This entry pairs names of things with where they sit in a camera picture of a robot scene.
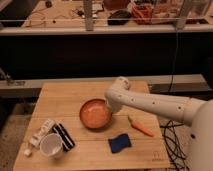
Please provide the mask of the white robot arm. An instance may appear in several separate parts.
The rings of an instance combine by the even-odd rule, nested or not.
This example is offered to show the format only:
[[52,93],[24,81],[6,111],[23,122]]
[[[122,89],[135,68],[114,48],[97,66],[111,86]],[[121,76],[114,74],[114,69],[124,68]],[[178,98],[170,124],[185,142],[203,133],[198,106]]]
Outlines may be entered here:
[[213,171],[213,100],[134,92],[125,77],[113,82],[105,91],[105,98],[113,113],[125,105],[189,126],[184,171]]

